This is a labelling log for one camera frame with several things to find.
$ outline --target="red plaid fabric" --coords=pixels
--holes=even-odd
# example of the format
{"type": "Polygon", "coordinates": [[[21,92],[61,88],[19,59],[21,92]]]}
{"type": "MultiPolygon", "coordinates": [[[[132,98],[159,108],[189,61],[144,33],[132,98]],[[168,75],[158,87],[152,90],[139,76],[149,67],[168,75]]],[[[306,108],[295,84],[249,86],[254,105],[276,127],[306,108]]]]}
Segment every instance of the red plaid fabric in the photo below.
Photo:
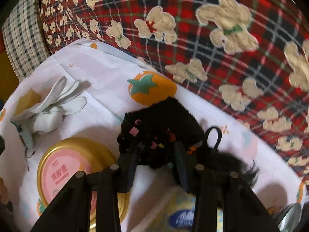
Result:
{"type": "Polygon", "coordinates": [[[234,118],[248,122],[251,130],[273,147],[309,184],[309,137],[305,132],[308,126],[309,94],[291,86],[289,75],[293,69],[284,54],[288,42],[294,42],[302,53],[302,43],[309,39],[309,25],[292,0],[236,1],[251,12],[248,32],[259,43],[258,49],[253,52],[228,55],[223,48],[214,46],[210,33],[217,26],[212,21],[206,26],[201,25],[196,10],[203,4],[218,4],[218,0],[98,0],[94,10],[87,0],[78,0],[76,4],[73,0],[41,0],[41,17],[52,53],[80,37],[88,37],[105,41],[134,57],[142,57],[171,79],[173,75],[167,72],[165,66],[177,62],[187,64],[192,58],[199,59],[208,79],[197,79],[196,83],[185,80],[182,85],[234,118]],[[171,44],[156,40],[154,34],[149,38],[141,38],[134,24],[136,19],[146,21],[149,11],[156,6],[161,6],[164,12],[175,19],[177,39],[171,44]],[[98,22],[98,31],[94,29],[95,26],[91,27],[93,19],[98,22]],[[112,20],[121,24],[123,36],[131,41],[127,49],[119,47],[114,37],[106,34],[112,20]],[[246,78],[253,78],[263,95],[251,98],[245,110],[235,111],[222,98],[219,88],[224,84],[241,88],[246,78]],[[271,106],[278,111],[278,118],[285,117],[291,121],[290,130],[273,132],[263,128],[264,120],[258,117],[258,113],[271,106]],[[278,139],[282,136],[286,136],[291,149],[278,149],[278,139]],[[295,137],[302,140],[300,148],[293,147],[292,139],[295,137]]]}

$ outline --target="round container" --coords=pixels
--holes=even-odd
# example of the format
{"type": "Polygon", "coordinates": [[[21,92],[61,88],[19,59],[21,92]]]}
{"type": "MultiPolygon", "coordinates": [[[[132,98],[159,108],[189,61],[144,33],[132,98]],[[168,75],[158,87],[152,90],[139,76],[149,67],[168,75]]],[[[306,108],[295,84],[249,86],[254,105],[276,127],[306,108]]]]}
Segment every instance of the round container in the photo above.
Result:
{"type": "MultiPolygon", "coordinates": [[[[115,157],[103,145],[87,138],[68,138],[50,147],[42,156],[37,173],[37,186],[45,207],[78,171],[86,174],[102,171],[116,163],[115,157]]],[[[118,193],[119,218],[128,212],[129,193],[118,193]]],[[[95,231],[96,192],[92,193],[90,231],[95,231]]]]}

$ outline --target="plaid blanket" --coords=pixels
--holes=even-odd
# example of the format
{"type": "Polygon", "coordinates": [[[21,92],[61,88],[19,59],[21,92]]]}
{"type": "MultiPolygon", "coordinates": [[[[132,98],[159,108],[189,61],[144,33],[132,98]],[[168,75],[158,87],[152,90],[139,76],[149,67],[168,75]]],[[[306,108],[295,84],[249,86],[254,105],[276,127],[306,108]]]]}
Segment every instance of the plaid blanket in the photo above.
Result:
{"type": "Polygon", "coordinates": [[[50,56],[38,11],[38,0],[20,0],[2,28],[5,49],[19,81],[50,56]]]}
{"type": "Polygon", "coordinates": [[[250,128],[309,185],[309,25],[292,0],[41,0],[41,16],[52,53],[79,38],[121,49],[250,128]]]}

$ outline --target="wet wipes package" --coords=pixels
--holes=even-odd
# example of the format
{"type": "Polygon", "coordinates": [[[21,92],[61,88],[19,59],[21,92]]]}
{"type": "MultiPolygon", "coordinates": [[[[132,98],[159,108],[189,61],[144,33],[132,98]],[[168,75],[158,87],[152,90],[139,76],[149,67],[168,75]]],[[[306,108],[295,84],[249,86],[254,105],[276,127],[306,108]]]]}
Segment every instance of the wet wipes package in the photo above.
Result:
{"type": "MultiPolygon", "coordinates": [[[[172,188],[131,232],[188,232],[194,218],[195,196],[172,188]]],[[[223,212],[217,208],[217,232],[223,232],[223,212]]]]}

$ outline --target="gold rim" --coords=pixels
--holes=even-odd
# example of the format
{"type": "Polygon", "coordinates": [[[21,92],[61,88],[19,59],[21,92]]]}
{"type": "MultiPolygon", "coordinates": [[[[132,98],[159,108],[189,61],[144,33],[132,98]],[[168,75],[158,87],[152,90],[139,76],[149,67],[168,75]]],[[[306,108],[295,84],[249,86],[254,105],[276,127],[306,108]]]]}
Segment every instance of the gold rim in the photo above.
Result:
{"type": "MultiPolygon", "coordinates": [[[[51,146],[42,156],[39,166],[38,166],[38,172],[37,172],[37,187],[39,196],[41,198],[41,201],[45,207],[48,206],[47,200],[44,196],[43,189],[42,189],[42,171],[44,168],[44,165],[48,158],[58,150],[62,149],[68,149],[67,147],[74,147],[74,151],[80,153],[82,156],[84,156],[92,167],[92,173],[100,172],[105,167],[116,163],[116,159],[114,155],[102,144],[93,142],[87,138],[67,138],[64,139],[55,145],[51,146]]],[[[125,219],[128,210],[129,210],[129,202],[130,202],[130,194],[129,193],[118,193],[118,209],[119,209],[119,219],[122,223],[125,219]]],[[[96,212],[94,211],[92,215],[90,216],[90,231],[95,231],[95,215],[96,212]]]]}

